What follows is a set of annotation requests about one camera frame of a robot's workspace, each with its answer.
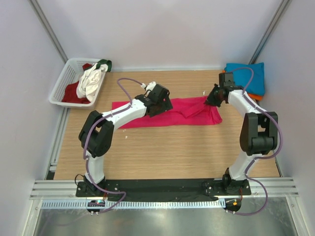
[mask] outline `white cloth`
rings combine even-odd
[[[99,69],[95,69],[96,65],[97,63],[95,63],[92,68],[84,71],[84,74],[81,76],[77,87],[78,98],[86,97],[90,102],[93,101],[102,77],[102,72],[108,69],[108,65],[106,64],[100,65]]]

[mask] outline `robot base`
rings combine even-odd
[[[105,178],[100,183],[98,183],[98,186],[105,189],[106,187]],[[98,190],[84,176],[84,181],[78,182],[75,196],[78,198],[103,197],[104,193]]]
[[[228,195],[251,195],[250,183],[245,180],[231,179],[228,168],[222,176],[222,180],[210,179],[203,183],[206,194],[209,197]]]

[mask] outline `red cloth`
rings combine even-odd
[[[220,124],[222,118],[217,108],[205,105],[206,98],[207,96],[171,99],[172,110],[155,117],[145,116],[135,119],[121,128]],[[112,109],[116,109],[126,103],[128,102],[113,102]]]
[[[87,70],[87,69],[89,69],[91,66],[92,66],[91,64],[85,63],[85,64],[82,66],[82,68],[83,68],[83,70]]]
[[[78,98],[78,96],[77,96],[78,84],[79,84],[79,81],[74,83],[74,84],[68,85],[65,88],[63,102],[81,103],[81,104],[88,104],[88,103],[90,103],[90,101],[86,97]]]

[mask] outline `orange cloth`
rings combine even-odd
[[[260,95],[248,93],[248,96],[249,96],[250,98],[252,98],[252,99],[256,99],[257,101],[261,101],[261,100],[262,100],[262,96],[260,96]]]

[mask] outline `white cable tray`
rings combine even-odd
[[[44,200],[41,209],[89,209],[95,206],[88,206],[91,200]],[[106,201],[105,206],[97,208],[108,208],[115,202]],[[176,208],[222,208],[225,207],[225,200],[219,199],[213,202],[121,202],[115,209],[176,209]]]

